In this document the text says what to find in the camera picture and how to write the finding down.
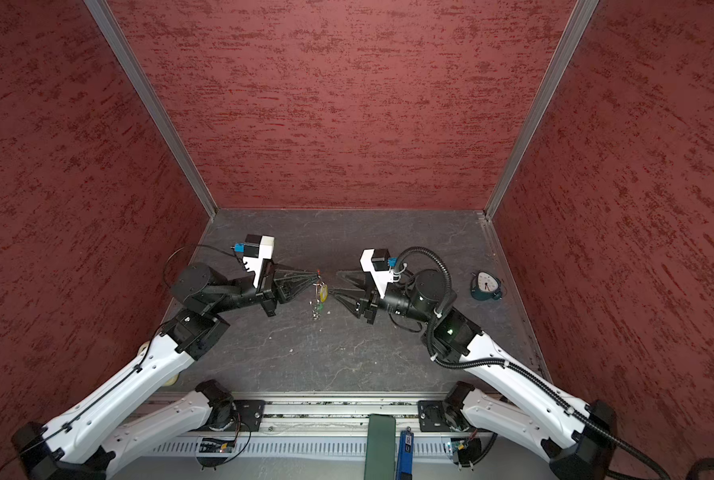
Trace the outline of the yellow capped key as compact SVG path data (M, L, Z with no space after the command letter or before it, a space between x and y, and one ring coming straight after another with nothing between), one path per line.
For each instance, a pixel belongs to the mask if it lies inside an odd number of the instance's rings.
M325 284L319 285L317 290L318 301L324 303L328 298L328 287Z

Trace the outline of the perforated metal keyring red handle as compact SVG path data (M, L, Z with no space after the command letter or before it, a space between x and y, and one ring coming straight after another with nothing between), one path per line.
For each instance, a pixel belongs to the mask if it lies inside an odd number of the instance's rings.
M329 295L329 287L322 278L320 272L318 272L317 280L314 283L315 287L315 300L313 301L312 317L314 320L318 320L322 311L324 310L325 302L327 301Z

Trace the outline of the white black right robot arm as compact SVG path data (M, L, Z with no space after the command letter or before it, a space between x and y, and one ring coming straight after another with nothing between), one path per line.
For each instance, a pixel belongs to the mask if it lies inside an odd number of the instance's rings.
M559 479L603 479L615 452L609 440L615 412L588 403L551 384L500 347L484 330L454 308L456 299L444 273L426 269L407 283L391 271L340 271L346 289L333 296L356 317L373 322L385 311L429 327L423 342L430 357L468 372L501 393L493 398L458 384L445 400L449 423L467 430L490 430L547 461Z

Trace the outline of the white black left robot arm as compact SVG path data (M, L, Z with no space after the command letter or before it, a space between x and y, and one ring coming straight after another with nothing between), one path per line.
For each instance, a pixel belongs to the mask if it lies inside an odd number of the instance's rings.
M273 317L280 304L316 284L316 272L264 260L228 279L205 263L185 268L171 287L182 308L136 357L74 407L45 424L29 422L12 437L30 479L109 479L151 448L206 427L237 433L234 397L215 380L136 421L129 415L169 380L212 349L229 325L222 315L259 305Z

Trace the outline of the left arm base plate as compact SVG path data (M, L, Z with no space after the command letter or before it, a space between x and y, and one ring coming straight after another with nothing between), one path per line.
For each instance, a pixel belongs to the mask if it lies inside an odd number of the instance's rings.
M264 400L223 401L213 408L206 427L214 432L237 432L242 428L258 432L265 407Z

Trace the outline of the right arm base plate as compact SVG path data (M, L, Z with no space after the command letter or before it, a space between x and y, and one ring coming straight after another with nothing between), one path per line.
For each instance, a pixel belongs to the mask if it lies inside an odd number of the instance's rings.
M445 400L420 400L417 402L420 430L422 432L445 433L491 433L484 427L475 427L463 414L462 402Z

